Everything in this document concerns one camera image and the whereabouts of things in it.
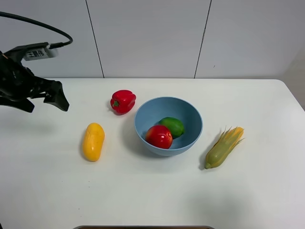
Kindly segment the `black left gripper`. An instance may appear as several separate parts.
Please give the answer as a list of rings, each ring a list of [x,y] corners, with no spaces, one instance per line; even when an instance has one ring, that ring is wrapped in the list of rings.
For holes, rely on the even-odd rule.
[[[42,46],[17,46],[0,53],[0,105],[32,113],[34,104],[27,98],[43,98],[62,111],[68,111],[62,83],[37,77],[22,65],[21,60],[28,52],[42,49]]]

